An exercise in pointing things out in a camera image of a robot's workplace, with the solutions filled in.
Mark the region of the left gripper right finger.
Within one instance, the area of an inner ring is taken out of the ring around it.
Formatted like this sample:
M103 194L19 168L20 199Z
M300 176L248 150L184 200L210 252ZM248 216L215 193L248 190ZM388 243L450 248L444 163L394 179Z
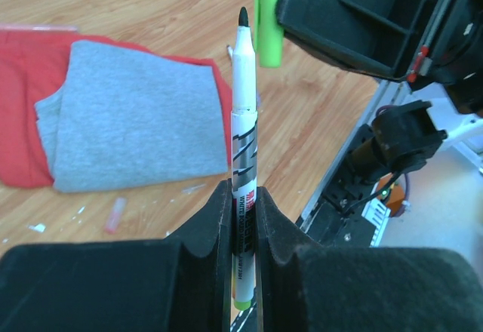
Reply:
M480 331L482 287L458 253L324 247L259 188L260 331Z

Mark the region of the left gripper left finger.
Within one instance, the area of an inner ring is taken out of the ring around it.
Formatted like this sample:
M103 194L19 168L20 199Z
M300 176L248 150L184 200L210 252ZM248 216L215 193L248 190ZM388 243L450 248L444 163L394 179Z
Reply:
M1 259L3 331L227 331L231 183L163 239L23 244Z

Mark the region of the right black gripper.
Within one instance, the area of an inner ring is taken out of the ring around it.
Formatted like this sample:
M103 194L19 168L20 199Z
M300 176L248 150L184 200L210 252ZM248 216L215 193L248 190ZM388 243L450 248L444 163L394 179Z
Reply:
M402 80L437 0L278 0L285 37L332 66ZM459 113L482 112L482 0L452 0L413 91L440 84Z

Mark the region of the light green pen cap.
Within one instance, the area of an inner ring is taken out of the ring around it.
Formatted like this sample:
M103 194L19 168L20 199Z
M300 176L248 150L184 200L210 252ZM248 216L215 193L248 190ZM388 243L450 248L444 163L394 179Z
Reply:
M284 30L277 21L277 2L254 0L254 50L264 68L279 68L282 62Z

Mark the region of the white marker green end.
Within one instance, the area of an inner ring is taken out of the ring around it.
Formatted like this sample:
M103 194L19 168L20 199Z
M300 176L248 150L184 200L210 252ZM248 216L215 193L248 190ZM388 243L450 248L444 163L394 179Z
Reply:
M251 306L255 288L255 205L257 200L257 80L256 57L248 12L238 14L232 52L232 210L234 250L232 292L235 308Z

